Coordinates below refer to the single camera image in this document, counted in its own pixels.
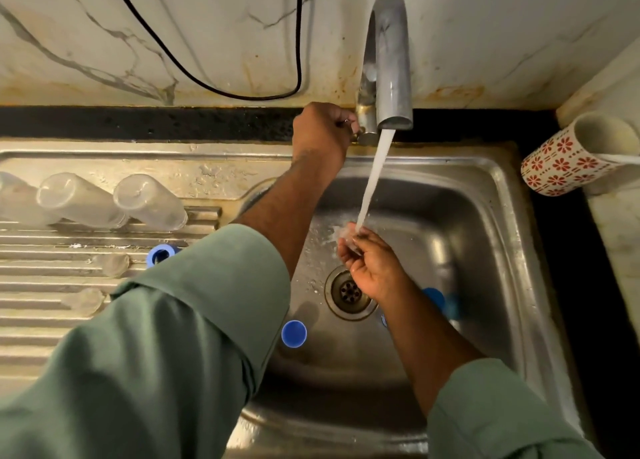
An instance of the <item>red floral mug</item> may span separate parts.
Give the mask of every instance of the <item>red floral mug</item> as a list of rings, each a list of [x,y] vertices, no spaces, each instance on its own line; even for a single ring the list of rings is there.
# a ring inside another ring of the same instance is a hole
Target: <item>red floral mug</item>
[[[522,161],[520,173],[534,191],[561,196],[622,165],[594,154],[639,153],[640,140],[627,122],[588,112],[529,154]]]

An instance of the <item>black cable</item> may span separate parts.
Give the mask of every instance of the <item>black cable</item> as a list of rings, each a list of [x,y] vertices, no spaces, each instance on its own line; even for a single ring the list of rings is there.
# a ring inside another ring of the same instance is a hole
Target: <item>black cable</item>
[[[293,90],[289,91],[289,92],[286,92],[286,93],[283,93],[283,94],[278,94],[278,95],[271,95],[271,96],[242,96],[242,95],[236,95],[236,94],[233,94],[233,93],[227,93],[226,91],[222,91],[222,90],[219,90],[217,88],[213,88],[212,86],[207,85],[206,83],[198,80],[194,75],[192,75],[190,72],[188,72],[187,69],[183,65],[180,64],[180,61],[178,61],[178,59],[175,58],[175,56],[172,54],[172,52],[169,50],[169,48],[166,47],[164,42],[162,42],[162,39],[160,39],[160,36],[158,36],[158,34],[156,34],[155,31],[153,29],[151,29],[151,26],[149,26],[149,24],[147,24],[147,21],[144,20],[144,18],[140,15],[138,10],[133,6],[132,2],[130,0],[123,0],[123,2],[127,5],[129,10],[131,11],[131,13],[138,20],[138,22],[140,22],[140,24],[142,24],[142,27],[144,27],[147,30],[147,32],[149,33],[149,35],[154,38],[154,40],[162,48],[162,50],[169,57],[169,59],[171,59],[171,61],[173,61],[173,63],[178,67],[178,69],[180,69],[180,71],[183,72],[183,74],[189,80],[193,81],[194,83],[196,83],[199,86],[202,86],[206,90],[212,91],[213,93],[217,93],[217,94],[222,95],[222,96],[227,96],[228,98],[245,99],[245,100],[249,100],[249,101],[266,101],[266,100],[269,100],[269,99],[288,98],[288,97],[296,94],[300,90],[300,86],[302,85],[302,65],[301,65],[301,61],[300,61],[300,24],[302,24],[302,0],[296,0],[296,72],[297,72],[297,75],[298,75],[298,80],[296,81],[296,87]]]

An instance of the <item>green shirt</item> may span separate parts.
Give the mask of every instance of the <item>green shirt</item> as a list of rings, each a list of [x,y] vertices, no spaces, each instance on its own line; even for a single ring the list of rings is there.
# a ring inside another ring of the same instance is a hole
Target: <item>green shirt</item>
[[[289,307],[260,233],[230,224],[122,284],[0,408],[7,458],[220,457]],[[434,458],[599,454],[499,360],[456,370],[428,416]]]

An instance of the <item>faucet spout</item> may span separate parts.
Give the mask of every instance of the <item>faucet spout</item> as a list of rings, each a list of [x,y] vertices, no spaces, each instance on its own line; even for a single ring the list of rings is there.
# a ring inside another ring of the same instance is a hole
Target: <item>faucet spout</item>
[[[413,128],[409,32],[404,0],[376,0],[369,18],[356,100],[358,142],[377,145],[380,130]]]

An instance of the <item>water stream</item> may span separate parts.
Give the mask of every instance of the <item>water stream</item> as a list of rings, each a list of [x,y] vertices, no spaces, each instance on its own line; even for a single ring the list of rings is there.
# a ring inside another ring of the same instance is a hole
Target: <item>water stream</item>
[[[395,130],[382,130],[380,133],[380,142],[378,143],[378,149],[376,155],[373,158],[373,166],[371,167],[371,174],[369,175],[369,181],[367,182],[367,188],[364,190],[364,196],[362,197],[362,206],[360,207],[360,213],[358,214],[358,221],[356,222],[356,233],[360,231],[364,224],[364,219],[369,212],[369,205],[371,204],[371,198],[376,186],[378,185],[378,179],[380,179],[380,172],[382,172],[382,165],[385,163],[389,147],[391,147],[391,141],[394,139]]]

